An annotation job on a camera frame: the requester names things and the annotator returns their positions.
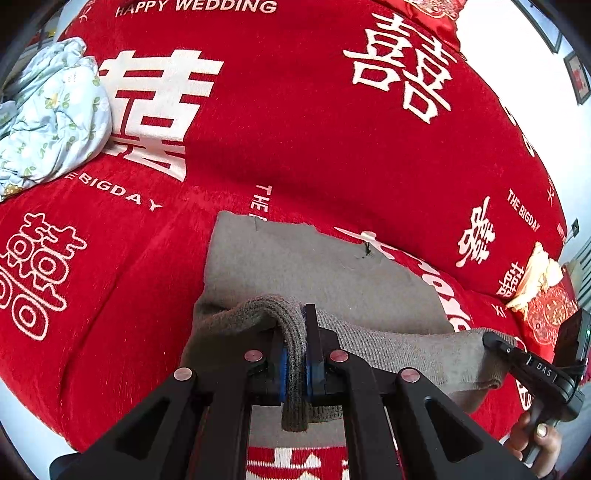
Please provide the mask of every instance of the hand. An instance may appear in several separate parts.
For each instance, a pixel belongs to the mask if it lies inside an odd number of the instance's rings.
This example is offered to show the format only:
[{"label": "hand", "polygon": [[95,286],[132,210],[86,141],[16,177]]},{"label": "hand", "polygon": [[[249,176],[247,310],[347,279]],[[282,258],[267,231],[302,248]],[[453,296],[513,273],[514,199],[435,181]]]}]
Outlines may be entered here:
[{"label": "hand", "polygon": [[[524,428],[530,422],[530,412],[526,411],[521,414],[517,423],[513,425],[511,434],[505,442],[505,447],[517,457],[518,460],[523,459],[521,451],[527,447],[530,442],[529,438],[524,432]],[[538,478],[548,475],[560,454],[560,446],[562,445],[562,435],[554,427],[541,423],[534,436],[534,441],[540,445],[540,452],[536,457],[531,471],[534,472]]]}]

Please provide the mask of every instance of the gray fabric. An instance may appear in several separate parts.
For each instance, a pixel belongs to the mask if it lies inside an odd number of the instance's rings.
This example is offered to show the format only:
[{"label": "gray fabric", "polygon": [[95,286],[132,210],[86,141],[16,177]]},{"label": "gray fabric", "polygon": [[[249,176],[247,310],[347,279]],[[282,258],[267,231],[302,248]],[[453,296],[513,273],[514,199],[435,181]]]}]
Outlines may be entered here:
[{"label": "gray fabric", "polygon": [[[375,252],[374,256],[360,256],[358,249],[345,252],[335,247],[342,254],[333,255],[331,254],[333,244],[346,242],[332,238],[330,242],[324,242],[326,237],[315,233],[314,230],[311,231],[308,226],[300,225],[297,229],[283,230],[283,228],[276,229],[271,222],[246,219],[247,222],[244,222],[244,217],[227,213],[220,214],[218,217],[207,256],[205,288],[195,305],[193,331],[183,352],[182,365],[192,367],[199,372],[212,353],[231,348],[234,333],[265,330],[278,324],[284,333],[290,366],[290,375],[287,379],[288,396],[282,414],[283,429],[302,432],[306,430],[310,421],[328,421],[338,418],[339,408],[313,409],[301,396],[306,381],[304,370],[301,368],[304,365],[306,348],[302,304],[314,302],[317,305],[319,325],[337,332],[342,348],[363,357],[376,368],[392,372],[397,372],[403,367],[417,368],[466,411],[476,409],[484,398],[486,389],[498,388],[502,383],[506,375],[506,366],[485,351],[482,345],[484,329],[448,333],[453,329],[449,326],[447,317],[443,315],[443,318],[440,318],[437,312],[432,316],[417,319],[418,325],[411,325],[407,318],[399,321],[394,312],[390,314],[388,324],[384,325],[384,317],[381,316],[384,314],[383,309],[380,305],[372,309],[372,305],[367,303],[368,299],[372,299],[376,304],[391,301],[396,297],[397,282],[400,279],[405,285],[406,301],[409,304],[413,303],[414,294],[410,282],[405,283],[404,275],[394,274],[389,280],[384,274],[382,280],[389,283],[389,286],[380,290],[383,297],[375,292],[371,296],[367,295],[366,285],[375,284],[371,281],[372,272],[380,272],[383,265],[395,265],[389,261],[383,263],[374,261],[375,257],[380,256],[379,253]],[[231,228],[233,225],[230,223],[239,225],[240,228]],[[261,231],[259,228],[261,224],[264,224],[265,232],[282,233],[274,237],[275,244],[280,245],[281,248],[269,251],[268,242],[254,241],[256,235],[251,236],[250,241],[248,240],[248,232],[253,228],[255,231]],[[323,241],[316,242],[314,236],[323,237]],[[310,249],[299,246],[302,243],[311,245]],[[278,251],[281,251],[282,255],[274,257],[273,251],[274,255],[279,255]],[[294,251],[297,251],[298,255],[291,255]],[[344,267],[341,269],[341,274],[337,273],[335,268],[327,266],[323,277],[321,269],[316,268],[315,275],[312,275],[316,281],[309,285],[307,282],[309,270],[314,270],[314,265],[317,264],[306,261],[304,255],[306,252],[320,263],[323,258],[338,262]],[[291,258],[291,261],[286,261],[286,257]],[[257,263],[253,259],[259,259],[260,262]],[[248,271],[245,264],[250,265],[252,270]],[[356,288],[348,289],[348,286],[355,284],[354,275],[351,272],[359,272],[360,278],[364,281],[358,281]],[[269,294],[274,293],[272,286],[275,277],[280,279],[278,283],[281,286],[280,290],[283,290],[279,293],[289,293],[288,290],[293,288],[303,298]],[[342,297],[343,303],[330,298],[331,295],[338,298],[343,295],[339,290],[342,277],[346,277],[344,289],[347,291],[346,298]],[[331,288],[325,289],[320,294],[307,291],[307,288],[320,288],[322,282],[330,283]],[[377,331],[360,326],[364,325],[365,315],[363,311],[354,308],[357,301],[366,304],[367,308],[373,311],[374,316],[370,315],[372,320],[368,323],[374,322],[375,325],[382,326],[381,330],[388,331]],[[333,311],[326,311],[320,306],[334,308],[350,320],[345,321]],[[400,311],[407,310],[407,307],[401,307]],[[412,312],[408,312],[408,316],[412,317]],[[436,323],[442,323],[442,325],[434,326],[433,324]],[[411,335],[392,332],[398,329],[419,330],[427,333],[438,330],[445,333]],[[503,337],[514,344],[513,338],[505,335]],[[262,427],[272,432],[273,427],[270,427],[269,423],[263,422]],[[331,425],[332,434],[335,434],[335,424],[331,423]],[[269,437],[269,435],[263,434],[260,437]]]},{"label": "gray fabric", "polygon": [[398,333],[453,331],[437,292],[373,247],[313,226],[220,212],[207,253],[201,304],[224,309],[262,294],[314,303],[338,318]]},{"label": "gray fabric", "polygon": [[[365,359],[372,367],[398,372],[414,367],[422,372],[444,393],[458,394],[460,406],[474,411],[483,400],[482,390],[498,388],[506,375],[506,366],[482,345],[487,329],[466,330],[445,335],[412,335],[378,332],[351,325],[316,310],[320,327],[334,330],[343,349]],[[212,313],[211,304],[197,302],[193,331],[181,359],[181,364],[197,372],[215,352],[229,348],[233,333],[266,330],[274,320],[281,327],[288,353],[289,375],[287,401],[283,409],[282,428],[288,432],[305,431],[310,421],[329,421],[340,417],[340,409],[310,408],[302,398],[306,378],[306,326],[302,305],[295,299],[281,296],[261,296],[247,300],[230,310]],[[513,338],[502,335],[506,341]],[[474,395],[466,394],[476,391]]]}]

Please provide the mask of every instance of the metal screw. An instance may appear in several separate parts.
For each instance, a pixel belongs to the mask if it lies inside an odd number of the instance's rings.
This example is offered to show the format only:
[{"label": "metal screw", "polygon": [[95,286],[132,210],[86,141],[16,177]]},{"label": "metal screw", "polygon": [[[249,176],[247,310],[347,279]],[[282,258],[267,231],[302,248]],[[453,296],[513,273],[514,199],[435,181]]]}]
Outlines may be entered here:
[{"label": "metal screw", "polygon": [[185,380],[188,380],[192,376],[193,376],[193,372],[191,372],[191,369],[187,368],[187,367],[177,368],[174,372],[174,377],[180,382],[184,382]]},{"label": "metal screw", "polygon": [[249,350],[244,354],[244,360],[247,362],[258,362],[262,360],[262,352],[260,350]]},{"label": "metal screw", "polygon": [[333,362],[346,362],[349,359],[349,354],[347,352],[343,352],[342,350],[333,350],[330,353],[330,359]]},{"label": "metal screw", "polygon": [[400,376],[405,382],[408,383],[418,382],[418,379],[421,378],[421,374],[414,368],[405,368],[402,370],[402,372],[400,372]]}]

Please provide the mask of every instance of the red blanket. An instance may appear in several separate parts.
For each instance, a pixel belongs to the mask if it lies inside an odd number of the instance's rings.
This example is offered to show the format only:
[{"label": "red blanket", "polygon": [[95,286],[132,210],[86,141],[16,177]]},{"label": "red blanket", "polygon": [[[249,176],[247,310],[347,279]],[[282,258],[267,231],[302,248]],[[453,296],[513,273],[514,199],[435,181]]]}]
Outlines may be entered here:
[{"label": "red blanket", "polygon": [[[67,32],[100,65],[115,143],[0,207],[0,375],[75,448],[175,369],[222,209],[375,232],[433,266],[384,247],[458,329],[519,335],[493,297],[566,225],[456,53],[368,0],[121,5],[89,2]],[[520,409],[507,381],[476,418],[500,437]]]}]

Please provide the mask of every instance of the fingernail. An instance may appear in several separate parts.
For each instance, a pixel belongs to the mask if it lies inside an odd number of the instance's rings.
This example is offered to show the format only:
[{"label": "fingernail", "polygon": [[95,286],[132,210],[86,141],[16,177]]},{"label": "fingernail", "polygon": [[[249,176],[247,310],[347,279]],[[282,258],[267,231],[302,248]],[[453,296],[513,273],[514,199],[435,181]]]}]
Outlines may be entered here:
[{"label": "fingernail", "polygon": [[548,427],[546,425],[544,425],[543,423],[540,423],[535,432],[538,434],[538,437],[544,438],[546,436],[546,434],[548,433]]}]

